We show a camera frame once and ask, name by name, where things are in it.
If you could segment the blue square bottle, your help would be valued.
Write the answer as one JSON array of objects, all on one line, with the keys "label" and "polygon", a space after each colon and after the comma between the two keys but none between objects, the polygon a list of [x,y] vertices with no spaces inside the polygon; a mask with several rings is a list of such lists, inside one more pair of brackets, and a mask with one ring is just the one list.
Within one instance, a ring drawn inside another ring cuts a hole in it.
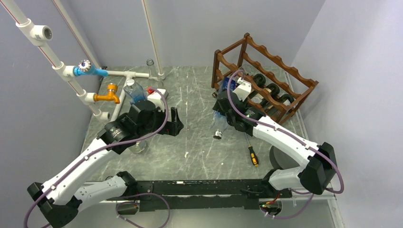
[{"label": "blue square bottle", "polygon": [[223,133],[228,128],[228,126],[229,125],[227,123],[225,115],[220,114],[219,111],[214,111],[211,125],[211,129],[214,131],[213,138],[220,140],[222,138]]}]

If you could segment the labelled dark wine bottle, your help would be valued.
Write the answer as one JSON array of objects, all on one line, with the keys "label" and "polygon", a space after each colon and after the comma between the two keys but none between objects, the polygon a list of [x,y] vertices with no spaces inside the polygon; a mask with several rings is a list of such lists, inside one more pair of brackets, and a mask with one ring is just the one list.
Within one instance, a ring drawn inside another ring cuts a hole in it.
[{"label": "labelled dark wine bottle", "polygon": [[266,77],[263,74],[248,75],[253,79],[254,83],[261,89],[265,87]]}]

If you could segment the clear stoppered glass bottle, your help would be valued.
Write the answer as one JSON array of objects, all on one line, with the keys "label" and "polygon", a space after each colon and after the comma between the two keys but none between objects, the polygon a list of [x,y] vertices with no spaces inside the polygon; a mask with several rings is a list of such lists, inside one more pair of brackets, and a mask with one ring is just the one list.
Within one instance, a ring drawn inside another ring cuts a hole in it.
[{"label": "clear stoppered glass bottle", "polygon": [[146,94],[143,87],[132,78],[126,81],[123,90],[128,96],[130,104],[146,100]]}]

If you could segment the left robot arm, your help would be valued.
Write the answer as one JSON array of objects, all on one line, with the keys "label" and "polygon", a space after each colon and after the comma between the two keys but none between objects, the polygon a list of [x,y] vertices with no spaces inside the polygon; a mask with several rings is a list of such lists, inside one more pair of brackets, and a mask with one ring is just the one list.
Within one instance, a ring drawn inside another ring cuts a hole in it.
[{"label": "left robot arm", "polygon": [[34,182],[28,193],[49,226],[61,228],[79,212],[112,198],[129,200],[138,192],[138,183],[127,171],[106,181],[84,186],[102,165],[127,148],[156,134],[177,136],[183,123],[175,107],[165,109],[149,100],[131,105],[128,112],[107,123],[88,148],[50,180]]}]

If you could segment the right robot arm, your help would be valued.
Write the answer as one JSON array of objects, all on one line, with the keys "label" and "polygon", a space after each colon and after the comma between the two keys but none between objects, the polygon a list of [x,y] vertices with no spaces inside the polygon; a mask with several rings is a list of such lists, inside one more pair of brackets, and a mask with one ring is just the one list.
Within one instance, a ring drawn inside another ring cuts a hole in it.
[{"label": "right robot arm", "polygon": [[219,93],[213,110],[224,116],[229,126],[270,143],[297,164],[287,169],[274,167],[264,176],[262,192],[267,197],[292,188],[304,188],[316,195],[324,191],[335,194],[344,191],[331,144],[317,144],[292,133],[256,108],[246,107],[234,92]]}]

